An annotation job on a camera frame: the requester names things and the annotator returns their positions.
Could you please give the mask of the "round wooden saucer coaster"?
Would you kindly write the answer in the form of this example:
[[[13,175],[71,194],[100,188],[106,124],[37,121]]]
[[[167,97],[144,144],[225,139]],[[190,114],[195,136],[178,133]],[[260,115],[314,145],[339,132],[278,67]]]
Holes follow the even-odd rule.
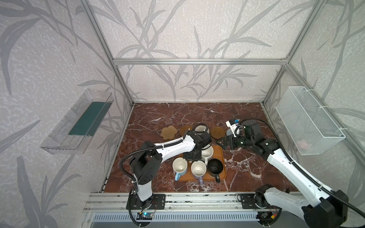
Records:
[[[221,139],[226,136],[226,131],[219,126],[214,126],[211,128],[210,134],[211,134],[212,138],[218,140],[218,139]]]

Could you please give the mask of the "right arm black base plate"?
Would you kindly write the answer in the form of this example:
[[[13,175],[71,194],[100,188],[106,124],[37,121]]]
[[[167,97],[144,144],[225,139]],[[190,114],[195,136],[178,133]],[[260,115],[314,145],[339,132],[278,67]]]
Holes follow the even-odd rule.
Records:
[[[255,193],[241,193],[237,195],[237,201],[243,209],[279,210],[280,208],[267,203],[265,198]]]

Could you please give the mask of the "grey round felt coaster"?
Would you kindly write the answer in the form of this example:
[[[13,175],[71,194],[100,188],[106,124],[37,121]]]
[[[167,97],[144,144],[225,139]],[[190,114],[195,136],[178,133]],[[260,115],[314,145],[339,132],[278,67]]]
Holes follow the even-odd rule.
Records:
[[[227,136],[229,136],[229,135],[233,135],[233,133],[232,133],[231,129],[228,129],[228,130],[226,131],[226,135],[227,135]]]

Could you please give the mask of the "flower-shaped cork coaster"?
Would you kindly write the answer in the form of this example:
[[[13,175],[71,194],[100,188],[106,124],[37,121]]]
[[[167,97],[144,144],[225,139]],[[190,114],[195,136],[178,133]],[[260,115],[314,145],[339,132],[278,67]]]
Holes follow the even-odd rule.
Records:
[[[170,125],[162,129],[160,136],[164,140],[173,140],[177,133],[178,130],[174,126]]]

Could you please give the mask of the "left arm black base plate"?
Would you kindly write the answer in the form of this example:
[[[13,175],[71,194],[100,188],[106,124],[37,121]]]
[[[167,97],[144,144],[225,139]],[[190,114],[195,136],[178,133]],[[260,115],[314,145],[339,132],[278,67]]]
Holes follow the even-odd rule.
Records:
[[[166,203],[165,194],[153,194],[152,197],[141,201],[137,194],[132,193],[127,200],[127,210],[163,210]]]

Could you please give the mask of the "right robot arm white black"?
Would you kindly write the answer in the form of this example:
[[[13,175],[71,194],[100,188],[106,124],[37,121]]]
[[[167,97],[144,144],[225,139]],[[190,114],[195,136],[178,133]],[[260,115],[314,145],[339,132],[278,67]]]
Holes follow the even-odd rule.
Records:
[[[265,184],[255,191],[253,200],[257,207],[265,209],[276,206],[301,218],[310,228],[341,228],[347,221],[349,209],[364,217],[364,212],[350,204],[343,191],[333,191],[307,172],[285,151],[277,138],[266,138],[260,123],[268,125],[259,118],[229,120],[226,125],[231,133],[216,140],[216,143],[223,149],[251,149],[278,169],[302,197]]]

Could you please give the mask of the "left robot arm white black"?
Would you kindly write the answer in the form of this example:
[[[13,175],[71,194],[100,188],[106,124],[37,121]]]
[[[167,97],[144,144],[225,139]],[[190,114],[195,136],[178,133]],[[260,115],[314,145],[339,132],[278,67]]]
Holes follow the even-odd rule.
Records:
[[[139,200],[144,203],[153,197],[152,180],[166,160],[182,155],[186,161],[199,161],[202,150],[212,142],[208,132],[189,130],[184,136],[163,143],[145,142],[143,148],[124,156],[120,170],[132,180]]]

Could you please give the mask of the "woven multicolour round coaster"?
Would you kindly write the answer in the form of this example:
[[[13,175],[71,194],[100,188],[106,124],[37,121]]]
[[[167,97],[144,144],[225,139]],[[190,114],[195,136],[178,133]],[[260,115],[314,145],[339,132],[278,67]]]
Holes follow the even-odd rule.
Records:
[[[193,130],[197,133],[197,134],[203,134],[205,132],[207,133],[210,133],[210,130],[209,130],[209,127],[204,124],[204,123],[200,123],[200,124],[197,124]]]

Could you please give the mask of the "dark round wooden coaster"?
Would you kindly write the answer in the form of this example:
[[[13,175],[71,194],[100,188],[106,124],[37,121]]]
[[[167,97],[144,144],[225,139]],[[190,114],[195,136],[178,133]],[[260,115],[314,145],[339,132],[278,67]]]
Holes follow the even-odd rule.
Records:
[[[192,129],[193,129],[193,127],[191,125],[184,125],[179,129],[179,134],[180,134],[180,136],[184,136],[187,131],[192,130]]]

